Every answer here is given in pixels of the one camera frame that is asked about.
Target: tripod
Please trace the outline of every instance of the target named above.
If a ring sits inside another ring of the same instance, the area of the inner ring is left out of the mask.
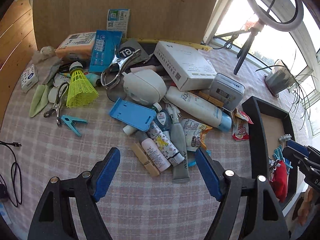
[[[239,35],[239,34],[243,34],[243,33],[249,33],[250,32],[250,35],[248,37],[248,39],[246,40],[246,42],[244,43],[244,45],[242,46],[242,48],[240,49],[240,51],[238,52],[237,54],[237,58],[239,59],[238,60],[238,63],[233,71],[233,73],[236,75],[239,71],[239,69],[241,68],[242,66],[242,63],[243,61],[245,60],[245,57],[247,56],[248,52],[249,52],[249,49],[254,41],[254,38],[255,36],[262,31],[264,27],[264,23],[260,20],[258,20],[253,27],[251,27],[249,30],[239,30],[239,31],[236,31],[236,32],[231,32],[231,33],[225,33],[225,34],[221,34],[221,35],[217,35],[217,36],[214,36],[213,38],[214,39],[217,39],[217,38],[223,38],[223,37],[227,37],[227,36],[231,36],[231,35]]]

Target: gt logo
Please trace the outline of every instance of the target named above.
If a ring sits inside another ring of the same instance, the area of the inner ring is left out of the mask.
[[[134,52],[134,48],[132,47],[123,47],[120,51],[119,51],[119,56],[121,58],[126,58],[129,57],[133,52]]]

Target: blue cap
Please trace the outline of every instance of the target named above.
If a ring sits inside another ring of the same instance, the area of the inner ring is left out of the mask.
[[[230,116],[225,114],[224,112],[222,112],[221,123],[217,128],[220,131],[228,132],[231,128],[231,125],[232,125],[232,120],[231,120]]]

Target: yellow shuttlecock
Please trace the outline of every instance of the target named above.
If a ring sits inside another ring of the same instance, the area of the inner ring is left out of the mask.
[[[67,107],[84,106],[98,97],[98,92],[83,74],[80,62],[74,62],[70,66],[71,81],[69,85]]]

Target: metal screw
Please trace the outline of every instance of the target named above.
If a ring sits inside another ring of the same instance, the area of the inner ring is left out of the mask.
[[[50,182],[51,183],[56,183],[58,181],[58,178],[57,177],[52,177],[51,179],[50,179]]]
[[[90,171],[84,171],[84,172],[82,172],[81,175],[82,175],[82,177],[87,178],[87,177],[90,177],[91,173],[90,173]]]
[[[258,180],[260,180],[261,182],[265,182],[266,181],[266,177],[262,176],[262,175],[259,175],[258,176]]]
[[[229,177],[232,177],[235,173],[234,173],[233,171],[231,171],[231,170],[226,170],[226,171],[225,171],[225,174],[226,174],[227,176],[229,176]]]

